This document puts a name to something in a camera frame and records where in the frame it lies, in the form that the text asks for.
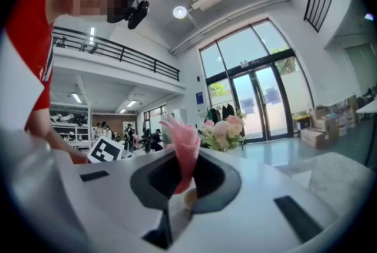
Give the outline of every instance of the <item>flower bouquet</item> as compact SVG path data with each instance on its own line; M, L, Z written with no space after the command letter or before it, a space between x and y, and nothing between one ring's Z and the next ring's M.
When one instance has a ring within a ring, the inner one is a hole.
M243 139L240 135L242 125L242 118L232 115L217 124L208 120L203 124L199 135L202 143L209 145L211 149L227 152L228 149L235 149L238 142Z

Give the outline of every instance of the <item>headset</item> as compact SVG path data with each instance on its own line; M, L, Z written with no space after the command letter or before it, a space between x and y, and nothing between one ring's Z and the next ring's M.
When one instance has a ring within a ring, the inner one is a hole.
M122 20L128 21L127 26L129 29L135 29L137 25L147 16L149 11L149 2L143 0L139 2L136 0L136 7L129 7L125 10L123 15L108 14L109 23L117 23Z

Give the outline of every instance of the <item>red shirt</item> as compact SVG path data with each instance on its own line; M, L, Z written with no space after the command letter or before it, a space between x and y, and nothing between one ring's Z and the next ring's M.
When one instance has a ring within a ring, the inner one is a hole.
M49 86L54 63L52 27L46 19L46 0L17 0L5 25L20 57L45 87L33 111L50 106Z

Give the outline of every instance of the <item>pink paper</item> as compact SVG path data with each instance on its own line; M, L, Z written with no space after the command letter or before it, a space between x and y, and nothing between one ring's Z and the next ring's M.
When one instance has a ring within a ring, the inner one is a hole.
M168 117L167 121L160 121L160 124L165 125L171 130L173 145L182 176L175 194L180 194L190 187L193 179L199 154L200 139L191 125L179 124L171 116Z

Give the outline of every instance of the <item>pipe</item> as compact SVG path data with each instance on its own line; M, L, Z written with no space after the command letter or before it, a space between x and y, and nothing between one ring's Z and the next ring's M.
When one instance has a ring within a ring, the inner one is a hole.
M226 14L222 16L221 18L213 21L212 23L206 25L201 30L193 33L190 35L187 39L185 39L183 42L175 46L170 53L173 55L179 54L184 48L187 48L188 46L194 44L196 41L198 41L200 38L202 38L205 34L208 34L210 31L212 31L214 28L219 27L220 25L223 25L227 22L230 22L232 19L235 19L241 15L247 14L252 11L260 10L262 8L265 8L267 6L271 6L274 4L289 2L290 0L261 0L256 3L250 4L248 6L239 8L233 12L230 12L229 14Z

